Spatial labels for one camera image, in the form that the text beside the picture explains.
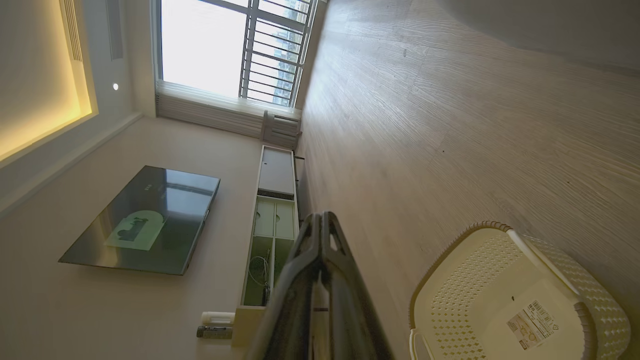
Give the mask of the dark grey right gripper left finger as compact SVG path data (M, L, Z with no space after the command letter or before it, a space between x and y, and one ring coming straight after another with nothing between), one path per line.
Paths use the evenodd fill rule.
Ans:
M313 287L320 273L321 219L320 214L313 213L302 222L246 351L247 360L309 358Z

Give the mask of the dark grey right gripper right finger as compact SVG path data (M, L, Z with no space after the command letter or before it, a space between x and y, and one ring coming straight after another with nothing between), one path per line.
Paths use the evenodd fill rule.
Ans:
M393 351L338 217L321 215L320 257L329 292L333 360L393 360Z

